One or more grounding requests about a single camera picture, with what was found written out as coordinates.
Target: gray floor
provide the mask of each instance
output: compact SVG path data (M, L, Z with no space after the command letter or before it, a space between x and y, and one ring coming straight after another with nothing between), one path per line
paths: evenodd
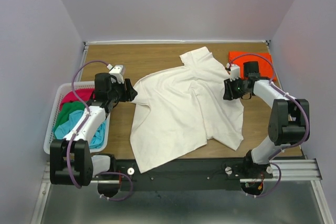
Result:
M266 189L273 186L268 183ZM52 186L42 223L323 223L310 182L281 182L253 199L240 191L137 192L123 202L99 199L97 184Z

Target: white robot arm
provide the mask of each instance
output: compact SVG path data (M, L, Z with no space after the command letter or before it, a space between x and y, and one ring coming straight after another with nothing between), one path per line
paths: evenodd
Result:
M86 103L83 116L62 140L52 141L50 181L53 184L87 186L97 174L115 172L113 155L91 157L89 144L97 128L112 111L113 103L132 101L137 95L130 79L123 78L124 70L123 65L116 65L109 73L96 74L95 89Z
M268 78L261 77L258 62L244 63L244 77L238 65L227 65L230 79L224 81L224 100L239 99L247 93L262 98L272 108L268 125L268 136L246 158L253 164L267 165L278 153L297 146L308 139L309 103L283 92Z

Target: white wall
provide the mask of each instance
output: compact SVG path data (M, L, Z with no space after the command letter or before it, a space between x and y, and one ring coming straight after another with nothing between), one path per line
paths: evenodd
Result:
M270 39L293 0L62 0L84 41Z
M336 0L295 0L271 41L286 91L310 103L311 132L302 147L316 158L336 220Z
M29 223L51 106L79 66L82 43L61 0L0 6L0 222Z

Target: white plastic basket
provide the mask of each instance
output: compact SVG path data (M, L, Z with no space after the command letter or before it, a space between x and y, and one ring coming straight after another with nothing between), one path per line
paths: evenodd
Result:
M92 89L95 87L94 81L81 81L81 82L75 82L74 83L75 90L77 89ZM71 83L65 83L62 84L56 93L56 97L54 100L54 105L52 106L46 138L44 139L44 145L43 149L47 154L50 154L50 144L54 140L54 133L53 128L56 123L57 116L59 114L59 106L61 104L61 101L66 96L67 93L71 91ZM97 149L90 149L90 152L101 152L103 149L105 149L107 145L108 135L109 135L109 125L110 125L110 115L106 118L106 128L105 128L105 137L104 137L104 143L101 148Z

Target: white t-shirt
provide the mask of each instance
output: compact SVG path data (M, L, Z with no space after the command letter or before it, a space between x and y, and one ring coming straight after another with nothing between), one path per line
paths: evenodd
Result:
M141 173L216 139L237 150L242 136L239 99L223 100L229 74L206 47L180 56L184 66L150 74L135 85L138 95L131 145Z

